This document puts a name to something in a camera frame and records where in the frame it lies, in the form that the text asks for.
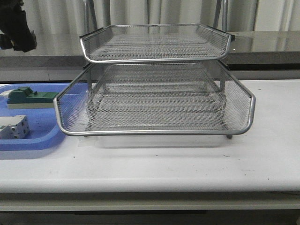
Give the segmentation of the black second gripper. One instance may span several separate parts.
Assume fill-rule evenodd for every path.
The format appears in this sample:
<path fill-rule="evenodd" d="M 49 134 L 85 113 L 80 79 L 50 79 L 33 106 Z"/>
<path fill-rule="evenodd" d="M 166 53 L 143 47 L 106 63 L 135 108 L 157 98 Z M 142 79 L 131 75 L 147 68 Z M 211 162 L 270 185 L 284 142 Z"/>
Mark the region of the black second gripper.
<path fill-rule="evenodd" d="M 29 52 L 36 49 L 37 40 L 33 30 L 27 25 L 22 0 L 2 0 L 0 2 L 0 48 Z"/>

